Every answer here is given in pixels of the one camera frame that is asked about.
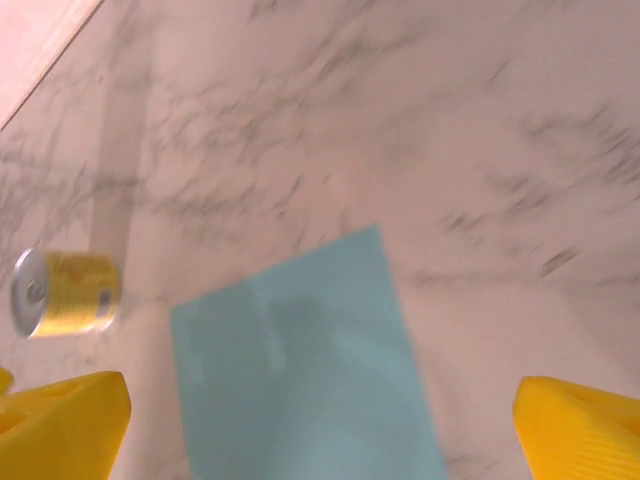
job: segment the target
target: white marble surface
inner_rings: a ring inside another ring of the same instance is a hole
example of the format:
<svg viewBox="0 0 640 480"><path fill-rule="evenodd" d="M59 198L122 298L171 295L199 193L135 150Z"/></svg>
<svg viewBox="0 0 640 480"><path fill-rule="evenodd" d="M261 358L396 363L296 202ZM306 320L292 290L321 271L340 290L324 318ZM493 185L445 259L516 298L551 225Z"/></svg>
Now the white marble surface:
<svg viewBox="0 0 640 480"><path fill-rule="evenodd" d="M0 279L106 249L103 336L24 341L18 387L102 368L114 479L189 478L171 305L382 227L451 478L527 479L519 379L640 396L640 3L106 0L0 134Z"/></svg>

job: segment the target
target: light blue paper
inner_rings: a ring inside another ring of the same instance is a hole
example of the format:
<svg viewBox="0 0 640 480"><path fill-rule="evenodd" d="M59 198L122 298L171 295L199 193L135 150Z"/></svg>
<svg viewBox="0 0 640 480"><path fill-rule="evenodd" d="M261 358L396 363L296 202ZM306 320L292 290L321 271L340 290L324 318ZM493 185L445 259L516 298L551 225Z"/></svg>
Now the light blue paper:
<svg viewBox="0 0 640 480"><path fill-rule="evenodd" d="M171 326L195 480L446 478L376 228Z"/></svg>

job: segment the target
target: blue rectangle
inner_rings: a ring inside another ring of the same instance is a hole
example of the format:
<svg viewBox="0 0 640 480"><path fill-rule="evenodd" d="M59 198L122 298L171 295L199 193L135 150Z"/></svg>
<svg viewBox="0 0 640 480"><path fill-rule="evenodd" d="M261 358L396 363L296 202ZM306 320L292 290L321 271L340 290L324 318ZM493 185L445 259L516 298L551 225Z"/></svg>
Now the blue rectangle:
<svg viewBox="0 0 640 480"><path fill-rule="evenodd" d="M376 228L171 313L195 480L443 480Z"/></svg>

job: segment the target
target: tabletop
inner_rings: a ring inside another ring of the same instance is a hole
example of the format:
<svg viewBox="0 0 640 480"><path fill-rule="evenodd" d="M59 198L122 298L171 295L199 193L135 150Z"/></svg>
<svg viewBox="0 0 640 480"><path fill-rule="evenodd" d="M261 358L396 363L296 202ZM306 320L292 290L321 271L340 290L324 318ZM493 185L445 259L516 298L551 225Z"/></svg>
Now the tabletop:
<svg viewBox="0 0 640 480"><path fill-rule="evenodd" d="M189 478L170 308L378 224L453 480L530 478L525 375L640 396L640 3L106 0L0 133L0 363L102 369L114 479ZM104 333L24 340L31 246L123 272Z"/></svg>

